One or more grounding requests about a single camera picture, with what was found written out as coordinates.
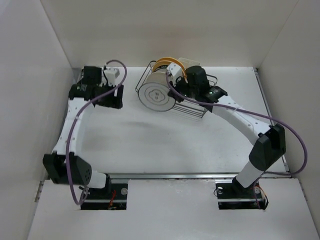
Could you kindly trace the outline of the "metal wire dish rack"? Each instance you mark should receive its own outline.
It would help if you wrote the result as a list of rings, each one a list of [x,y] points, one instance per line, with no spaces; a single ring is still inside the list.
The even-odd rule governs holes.
[[[155,60],[150,61],[147,65],[147,67],[145,68],[143,74],[141,75],[141,77],[135,87],[135,92],[137,93],[137,96],[138,96],[139,88],[145,84],[145,80],[152,73],[152,67],[154,66],[155,62],[156,62]],[[158,68],[155,72],[166,72],[166,68],[167,68],[167,66],[163,66],[162,68]],[[201,118],[203,118],[203,116],[205,115],[205,113],[208,110],[205,109],[204,107],[199,106],[199,105],[192,103],[192,102],[175,101],[174,107],[169,111],[177,111],[177,112],[180,112],[186,116],[191,116],[191,117],[196,117],[196,118],[201,119]]]

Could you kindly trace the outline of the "white plate green rim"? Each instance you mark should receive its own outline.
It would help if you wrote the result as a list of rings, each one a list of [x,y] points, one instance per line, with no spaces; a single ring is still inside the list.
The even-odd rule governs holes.
[[[159,83],[145,83],[138,90],[140,102],[149,110],[167,112],[171,110],[176,100],[168,96],[169,88]]]

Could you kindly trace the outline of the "cream plate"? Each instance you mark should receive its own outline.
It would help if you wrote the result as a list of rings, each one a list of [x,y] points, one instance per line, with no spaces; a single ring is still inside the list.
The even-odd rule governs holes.
[[[163,86],[167,86],[167,79],[166,79],[166,73],[157,71],[152,72],[145,80],[145,84],[159,84]]]

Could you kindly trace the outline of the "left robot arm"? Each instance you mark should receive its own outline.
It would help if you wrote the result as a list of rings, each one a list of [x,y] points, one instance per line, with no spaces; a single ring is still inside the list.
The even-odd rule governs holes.
[[[82,143],[95,106],[122,108],[123,85],[112,94],[94,103],[91,102],[95,97],[115,88],[115,80],[119,74],[119,69],[114,67],[85,66],[79,74],[77,83],[71,86],[62,131],[52,152],[45,154],[42,160],[53,183],[63,185],[69,183],[67,172],[67,164],[69,164],[73,184],[94,189],[94,192],[103,199],[111,195],[112,186],[109,176],[93,170],[84,160]]]

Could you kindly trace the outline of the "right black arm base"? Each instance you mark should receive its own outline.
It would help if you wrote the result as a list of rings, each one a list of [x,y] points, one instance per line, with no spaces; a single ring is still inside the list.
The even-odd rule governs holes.
[[[269,199],[256,182],[248,188],[236,190],[231,182],[217,182],[213,194],[219,210],[266,210]]]

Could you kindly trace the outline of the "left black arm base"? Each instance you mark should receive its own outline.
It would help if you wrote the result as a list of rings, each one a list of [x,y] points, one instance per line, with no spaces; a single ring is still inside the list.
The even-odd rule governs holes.
[[[123,211],[127,209],[129,181],[112,179],[107,189],[90,188],[81,210],[86,211]]]

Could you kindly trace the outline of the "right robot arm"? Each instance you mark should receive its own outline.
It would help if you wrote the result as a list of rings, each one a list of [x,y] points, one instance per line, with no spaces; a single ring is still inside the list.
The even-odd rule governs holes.
[[[245,110],[224,89],[210,85],[207,73],[201,66],[183,70],[171,63],[166,68],[165,80],[169,97],[206,108],[231,124],[252,144],[248,162],[232,181],[231,190],[235,196],[247,194],[250,186],[286,153],[284,127],[279,123],[271,125],[262,121],[264,115]]]

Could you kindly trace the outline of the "white cutlery holder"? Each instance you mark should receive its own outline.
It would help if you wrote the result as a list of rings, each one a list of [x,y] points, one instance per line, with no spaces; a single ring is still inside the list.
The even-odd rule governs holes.
[[[195,61],[195,60],[191,60],[188,58],[180,57],[178,60],[183,64],[185,69],[190,68],[192,66],[199,66],[200,65],[200,62]]]

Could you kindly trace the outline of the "front yellow plate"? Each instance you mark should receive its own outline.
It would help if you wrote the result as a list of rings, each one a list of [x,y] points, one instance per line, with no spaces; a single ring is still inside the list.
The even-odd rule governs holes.
[[[155,72],[157,69],[160,69],[160,68],[162,68],[163,66],[168,66],[168,65],[159,65],[159,64],[154,63],[151,71],[152,71],[152,72]],[[181,66],[181,67],[183,68],[183,71],[184,71],[184,73],[185,73],[185,75],[186,75],[186,69],[185,69],[185,67],[184,67],[184,66]]]

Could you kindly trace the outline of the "yellow plate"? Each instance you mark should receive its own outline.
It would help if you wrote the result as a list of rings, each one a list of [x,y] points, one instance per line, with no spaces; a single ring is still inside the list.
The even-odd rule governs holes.
[[[152,72],[155,72],[157,69],[160,69],[160,68],[162,68],[163,66],[168,66],[168,65],[159,65],[159,64],[154,63],[151,71],[152,71]],[[185,73],[185,75],[186,75],[186,69],[185,69],[185,67],[184,67],[184,66],[181,66],[181,67],[183,68],[183,71],[184,71],[184,73]]]
[[[177,60],[176,58],[173,58],[173,57],[162,57],[160,59],[158,59],[155,64],[159,64],[160,66],[163,66],[163,65],[170,65],[171,63],[174,63],[174,64],[177,64],[179,66],[183,66],[183,63],[179,60]]]

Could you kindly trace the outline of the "rear yellow plate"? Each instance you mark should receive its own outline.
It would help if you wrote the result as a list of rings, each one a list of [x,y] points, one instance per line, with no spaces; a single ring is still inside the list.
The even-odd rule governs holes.
[[[179,66],[183,66],[183,63],[179,60],[177,60],[176,58],[173,58],[173,57],[162,57],[160,59],[158,59],[155,64],[159,64],[160,66],[163,66],[163,65],[170,65],[171,63],[174,63],[174,64],[177,64]]]

